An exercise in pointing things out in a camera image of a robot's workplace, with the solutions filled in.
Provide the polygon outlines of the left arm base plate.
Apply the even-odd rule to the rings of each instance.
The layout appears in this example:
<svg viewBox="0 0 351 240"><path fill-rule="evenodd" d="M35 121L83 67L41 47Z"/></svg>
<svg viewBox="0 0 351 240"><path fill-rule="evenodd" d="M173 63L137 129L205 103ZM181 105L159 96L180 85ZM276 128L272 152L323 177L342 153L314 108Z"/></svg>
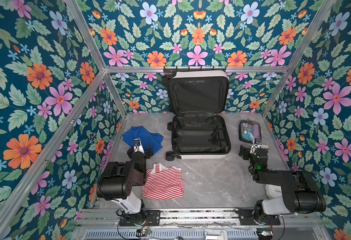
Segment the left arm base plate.
<svg viewBox="0 0 351 240"><path fill-rule="evenodd" d="M159 226L160 210L142 210L137 214L123 214L119 221L122 227Z"/></svg>

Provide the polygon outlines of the clear toiletry pouch black trim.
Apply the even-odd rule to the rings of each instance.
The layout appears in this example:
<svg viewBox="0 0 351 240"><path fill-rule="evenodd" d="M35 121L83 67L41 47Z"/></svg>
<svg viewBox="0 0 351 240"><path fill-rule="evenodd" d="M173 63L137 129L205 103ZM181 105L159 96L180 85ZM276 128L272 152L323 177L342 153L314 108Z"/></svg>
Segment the clear toiletry pouch black trim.
<svg viewBox="0 0 351 240"><path fill-rule="evenodd" d="M258 122L241 120L239 124L239 140L244 143L262 142L261 127Z"/></svg>

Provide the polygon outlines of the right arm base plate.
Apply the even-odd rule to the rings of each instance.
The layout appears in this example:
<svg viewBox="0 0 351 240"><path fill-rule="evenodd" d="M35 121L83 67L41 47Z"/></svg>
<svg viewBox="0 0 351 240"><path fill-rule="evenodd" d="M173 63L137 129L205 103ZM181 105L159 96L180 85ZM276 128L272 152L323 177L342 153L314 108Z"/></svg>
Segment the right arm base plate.
<svg viewBox="0 0 351 240"><path fill-rule="evenodd" d="M242 226L279 226L281 224L277 215L266 215L262 210L235 208L235 213L238 214Z"/></svg>

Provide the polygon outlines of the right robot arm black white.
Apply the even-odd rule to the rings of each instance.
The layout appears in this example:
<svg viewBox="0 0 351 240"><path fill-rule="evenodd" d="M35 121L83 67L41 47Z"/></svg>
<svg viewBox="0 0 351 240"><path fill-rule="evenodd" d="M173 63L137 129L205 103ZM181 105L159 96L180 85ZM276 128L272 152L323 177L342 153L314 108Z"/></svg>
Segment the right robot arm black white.
<svg viewBox="0 0 351 240"><path fill-rule="evenodd" d="M324 212L325 198L307 171L268 169L268 150L253 145L241 145L239 156L248 160L253 181L258 184L280 187L282 195L268 200L258 200L253 210L237 209L242 224L279 225L279 215Z"/></svg>

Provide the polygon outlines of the red white striped shirt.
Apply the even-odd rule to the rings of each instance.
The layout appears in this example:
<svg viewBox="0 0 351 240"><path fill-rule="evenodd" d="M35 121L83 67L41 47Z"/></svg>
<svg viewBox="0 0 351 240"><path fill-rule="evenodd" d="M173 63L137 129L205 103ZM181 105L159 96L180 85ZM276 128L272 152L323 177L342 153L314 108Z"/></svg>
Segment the red white striped shirt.
<svg viewBox="0 0 351 240"><path fill-rule="evenodd" d="M143 198L172 200L184 196L185 181L182 179L181 168L155 163L146 173L146 183L141 187Z"/></svg>

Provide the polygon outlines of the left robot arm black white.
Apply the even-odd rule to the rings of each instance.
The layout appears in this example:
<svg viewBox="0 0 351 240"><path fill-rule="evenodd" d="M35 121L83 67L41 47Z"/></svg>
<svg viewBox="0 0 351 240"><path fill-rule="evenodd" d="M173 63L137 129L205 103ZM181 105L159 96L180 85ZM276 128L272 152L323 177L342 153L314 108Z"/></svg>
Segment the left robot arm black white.
<svg viewBox="0 0 351 240"><path fill-rule="evenodd" d="M134 139L127 154L130 160L125 163L107 163L98 180L96 195L116 203L127 215L143 214L144 203L132 192L132 188L146 183L146 160L153 155L152 147L148 146L145 150L141 140Z"/></svg>

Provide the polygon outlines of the white black suitcase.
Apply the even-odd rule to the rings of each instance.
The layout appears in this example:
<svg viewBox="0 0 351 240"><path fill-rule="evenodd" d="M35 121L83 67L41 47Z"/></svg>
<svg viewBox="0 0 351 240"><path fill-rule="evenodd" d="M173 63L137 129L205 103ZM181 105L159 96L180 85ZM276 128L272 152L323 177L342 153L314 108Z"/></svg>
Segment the white black suitcase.
<svg viewBox="0 0 351 240"><path fill-rule="evenodd" d="M162 79L174 114L165 159L221 159L231 151L224 118L229 80L224 70L177 71Z"/></svg>

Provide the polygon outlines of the blue shirt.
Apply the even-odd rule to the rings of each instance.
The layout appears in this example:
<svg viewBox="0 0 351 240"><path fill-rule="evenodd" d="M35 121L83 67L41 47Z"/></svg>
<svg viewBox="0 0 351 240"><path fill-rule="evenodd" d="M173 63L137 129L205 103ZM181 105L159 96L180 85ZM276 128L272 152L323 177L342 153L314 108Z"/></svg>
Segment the blue shirt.
<svg viewBox="0 0 351 240"><path fill-rule="evenodd" d="M156 154L162 149L163 136L158 133L151 133L144 127L131 127L122 135L123 141L130 147L133 146L135 139L140 139L141 145L145 151L148 151L148 146L152 147L153 153Z"/></svg>

